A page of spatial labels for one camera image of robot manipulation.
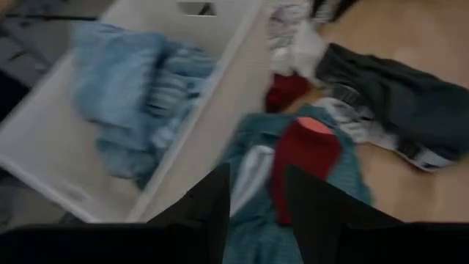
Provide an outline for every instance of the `laundry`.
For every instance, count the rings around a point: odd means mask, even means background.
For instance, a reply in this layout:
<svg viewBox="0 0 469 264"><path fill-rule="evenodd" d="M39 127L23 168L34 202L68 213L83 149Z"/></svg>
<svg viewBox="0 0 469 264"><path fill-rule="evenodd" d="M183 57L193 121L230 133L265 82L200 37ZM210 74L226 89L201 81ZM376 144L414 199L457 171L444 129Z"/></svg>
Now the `laundry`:
<svg viewBox="0 0 469 264"><path fill-rule="evenodd" d="M265 111L267 113L283 111L309 90L309 83L303 77L274 74L273 83L265 96Z"/></svg>
<svg viewBox="0 0 469 264"><path fill-rule="evenodd" d="M423 155L420 145L449 164L469 150L469 92L463 87L333 43L315 75L325 83L356 90L363 100L354 101L354 109L367 106L385 131L400 138L397 148L406 149L411 160Z"/></svg>
<svg viewBox="0 0 469 264"><path fill-rule="evenodd" d="M284 187L287 167L294 165L326 180L340 154L339 140L321 122L300 117L288 127L277 143L272 173L271 192L279 224L291 224Z"/></svg>
<svg viewBox="0 0 469 264"><path fill-rule="evenodd" d="M202 93L214 61L159 33L98 22L73 27L80 114L100 126L96 148L113 176L151 177L177 129Z"/></svg>
<svg viewBox="0 0 469 264"><path fill-rule="evenodd" d="M363 100L355 90L335 84L330 86L329 93L331 97L321 98L314 105L324 107L354 142L371 142L392 150L426 172L434 172L454 163L418 143L406 141L386 131L368 107L356 104Z"/></svg>
<svg viewBox="0 0 469 264"><path fill-rule="evenodd" d="M272 172L274 150L257 145L244 156L231 195L229 215L233 216L262 188Z"/></svg>
<svg viewBox="0 0 469 264"><path fill-rule="evenodd" d="M287 128L299 117L314 118L327 125L340 142L342 153L327 181L350 196L371 203L353 141L336 127L324 109L310 105L294 114L249 114L243 119L221 159L221 163L230 164L232 192L246 153L258 145L275 148ZM292 229L277 224L276 209L267 184L230 218L224 263L301 263Z"/></svg>
<svg viewBox="0 0 469 264"><path fill-rule="evenodd" d="M309 11L308 2L296 0L280 0L270 6L267 33L272 51L270 69L274 73L293 74L291 45L300 22L307 19Z"/></svg>

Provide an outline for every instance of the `white laundry basket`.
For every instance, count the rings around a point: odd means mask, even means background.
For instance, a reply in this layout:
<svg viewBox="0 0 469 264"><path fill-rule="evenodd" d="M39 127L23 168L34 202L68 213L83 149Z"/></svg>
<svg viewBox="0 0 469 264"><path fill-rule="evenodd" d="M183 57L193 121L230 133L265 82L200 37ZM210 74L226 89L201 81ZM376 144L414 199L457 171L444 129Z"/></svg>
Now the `white laundry basket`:
<svg viewBox="0 0 469 264"><path fill-rule="evenodd" d="M97 127L70 102L70 54L2 123L0 165L84 221L145 221L170 206L213 168L240 118L260 110L270 80L262 1L212 3L216 16L186 15L175 0L118 0L103 16L126 29L189 40L218 58L204 100L145 190L106 173L95 149Z"/></svg>

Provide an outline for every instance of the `crumpled clothing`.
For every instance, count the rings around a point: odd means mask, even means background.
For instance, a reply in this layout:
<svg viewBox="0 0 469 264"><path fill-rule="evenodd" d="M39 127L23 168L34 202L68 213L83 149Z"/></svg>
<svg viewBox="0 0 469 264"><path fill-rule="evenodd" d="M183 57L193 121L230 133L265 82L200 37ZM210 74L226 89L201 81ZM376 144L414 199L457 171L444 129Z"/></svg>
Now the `crumpled clothing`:
<svg viewBox="0 0 469 264"><path fill-rule="evenodd" d="M270 69L277 74L290 76L292 69L291 45L299 24L307 19L309 3L295 0L282 0L270 7L268 23L269 48L272 50Z"/></svg>
<svg viewBox="0 0 469 264"><path fill-rule="evenodd" d="M72 100L100 126L96 147L117 177L151 177L215 63L189 43L98 22L73 27ZM155 144L171 123L172 136Z"/></svg>
<svg viewBox="0 0 469 264"><path fill-rule="evenodd" d="M342 154L327 181L350 196L370 204L372 198L362 181L355 144L324 109L311 105L303 106L295 114L250 114L240 123L221 159L221 163L230 164L232 189L244 155L256 145L275 148L289 124L298 117L311 117L323 122L341 143ZM224 264L238 263L302 263L292 228L277 225L276 210L267 184L230 219Z"/></svg>

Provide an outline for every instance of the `red garment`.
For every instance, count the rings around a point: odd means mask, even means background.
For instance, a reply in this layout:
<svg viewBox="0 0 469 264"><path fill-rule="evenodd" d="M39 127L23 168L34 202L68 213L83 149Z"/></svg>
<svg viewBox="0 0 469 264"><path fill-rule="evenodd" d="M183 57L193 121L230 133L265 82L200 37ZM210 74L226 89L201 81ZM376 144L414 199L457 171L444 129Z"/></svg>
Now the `red garment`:
<svg viewBox="0 0 469 264"><path fill-rule="evenodd" d="M274 74L273 83L265 96L265 111L278 113L310 90L303 77Z"/></svg>
<svg viewBox="0 0 469 264"><path fill-rule="evenodd" d="M303 118L311 122L319 122L309 117ZM290 224L284 190L287 165L295 165L325 180L341 154L342 148L336 136L322 123L318 125L320 129L313 131L296 120L277 143L273 160L271 194L279 224Z"/></svg>

